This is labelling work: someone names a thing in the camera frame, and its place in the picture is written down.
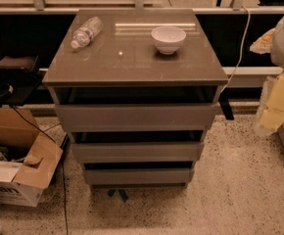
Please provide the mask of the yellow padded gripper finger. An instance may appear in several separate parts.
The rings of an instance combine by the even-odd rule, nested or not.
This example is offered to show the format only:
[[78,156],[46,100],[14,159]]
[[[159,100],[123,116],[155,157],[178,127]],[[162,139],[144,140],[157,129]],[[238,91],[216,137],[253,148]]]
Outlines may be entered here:
[[266,79],[259,111],[259,127],[265,131],[276,131],[284,123],[284,73]]

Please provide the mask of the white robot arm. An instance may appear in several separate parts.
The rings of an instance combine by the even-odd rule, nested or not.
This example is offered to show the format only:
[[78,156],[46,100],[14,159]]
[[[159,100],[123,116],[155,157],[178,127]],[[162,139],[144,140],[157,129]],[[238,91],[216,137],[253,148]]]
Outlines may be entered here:
[[[284,70],[284,17],[275,27],[270,48],[271,62]],[[258,127],[270,135],[284,123],[284,72],[263,84],[258,110]]]

